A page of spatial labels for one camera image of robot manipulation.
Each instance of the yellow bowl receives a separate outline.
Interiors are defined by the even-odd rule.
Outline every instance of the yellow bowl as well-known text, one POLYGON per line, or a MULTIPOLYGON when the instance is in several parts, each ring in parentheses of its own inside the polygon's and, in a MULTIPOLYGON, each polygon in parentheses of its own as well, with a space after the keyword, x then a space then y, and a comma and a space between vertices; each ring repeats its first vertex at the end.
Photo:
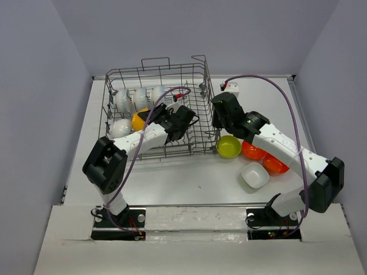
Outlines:
POLYGON ((218 153, 227 159, 234 158, 241 152, 241 143, 234 136, 222 136, 218 146, 218 153))
MULTIPOLYGON (((138 113, 146 111, 148 111, 148 108, 142 109, 138 113)), ((145 121, 140 116, 138 116, 138 113, 133 114, 131 120, 131 126, 133 127, 135 132, 142 130, 145 124, 145 121)))

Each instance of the gray wall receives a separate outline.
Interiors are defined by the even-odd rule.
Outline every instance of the gray wall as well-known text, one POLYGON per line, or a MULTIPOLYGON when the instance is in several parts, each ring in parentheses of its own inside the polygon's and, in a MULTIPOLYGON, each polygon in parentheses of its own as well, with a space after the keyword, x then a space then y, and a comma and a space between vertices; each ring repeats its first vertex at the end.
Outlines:
POLYGON ((367 1, 340 0, 296 85, 319 154, 345 162, 344 204, 367 270, 367 1))
POLYGON ((92 75, 205 54, 212 74, 296 73, 337 0, 52 0, 92 75))
POLYGON ((50 0, 0 1, 0 274, 33 274, 90 85, 50 0))

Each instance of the white bowl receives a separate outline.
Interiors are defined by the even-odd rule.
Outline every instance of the white bowl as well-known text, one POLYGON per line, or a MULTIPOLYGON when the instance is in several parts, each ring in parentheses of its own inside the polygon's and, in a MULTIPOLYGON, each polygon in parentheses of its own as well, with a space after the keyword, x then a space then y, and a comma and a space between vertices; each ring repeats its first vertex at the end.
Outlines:
POLYGON ((150 97, 150 101, 152 102, 152 106, 153 104, 159 99, 160 96, 162 96, 165 93, 165 87, 163 85, 154 87, 152 93, 151 93, 151 97, 150 97))
POLYGON ((114 104, 120 113, 130 113, 130 99, 127 93, 128 89, 123 89, 114 96, 114 104))
POLYGON ((134 95, 132 96, 132 103, 137 112, 141 111, 144 108, 147 108, 147 89, 146 88, 137 89, 134 95))
POLYGON ((257 163, 252 162, 242 170, 242 177, 252 188, 260 188, 269 181, 269 173, 265 168, 257 163))
POLYGON ((131 120, 120 119, 111 124, 110 135, 113 139, 123 138, 131 131, 131 120))

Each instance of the green bowl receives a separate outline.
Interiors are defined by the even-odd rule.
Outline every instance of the green bowl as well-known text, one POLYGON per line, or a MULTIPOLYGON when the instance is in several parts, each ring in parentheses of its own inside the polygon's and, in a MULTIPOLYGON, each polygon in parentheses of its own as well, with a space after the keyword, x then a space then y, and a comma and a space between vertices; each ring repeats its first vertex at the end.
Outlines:
POLYGON ((217 149, 218 153, 223 158, 230 159, 234 158, 241 152, 241 143, 234 136, 222 136, 219 140, 217 149))

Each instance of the metal wire basket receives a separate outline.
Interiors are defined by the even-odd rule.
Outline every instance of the metal wire basket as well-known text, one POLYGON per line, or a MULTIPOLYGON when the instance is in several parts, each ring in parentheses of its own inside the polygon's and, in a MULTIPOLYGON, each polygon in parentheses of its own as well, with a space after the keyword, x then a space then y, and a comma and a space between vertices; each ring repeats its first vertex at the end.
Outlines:
MULTIPOLYGON (((112 69, 106 73, 102 110, 100 116, 101 135, 109 136, 110 125, 113 121, 122 118, 132 118, 135 106, 131 103, 132 95, 136 89, 147 89, 147 102, 151 99, 151 92, 157 85, 164 85, 165 90, 176 86, 185 86, 191 89, 191 93, 185 96, 181 103, 193 110, 199 121, 190 126, 181 140, 167 143, 162 147, 148 150, 140 154, 142 159, 162 159, 173 156, 192 156, 195 154, 215 154, 217 142, 220 139, 220 131, 212 126, 213 86, 210 80, 208 65, 205 56, 191 56, 194 63, 171 64, 168 57, 145 58, 141 60, 141 67, 112 69), (162 62, 163 65, 149 65, 148 62, 162 62), (121 89, 128 89, 127 100, 132 104, 131 113, 121 113, 113 105, 113 96, 121 89)), ((174 94, 185 91, 174 91, 174 94)), ((165 97, 165 102, 173 100, 173 93, 165 97)))

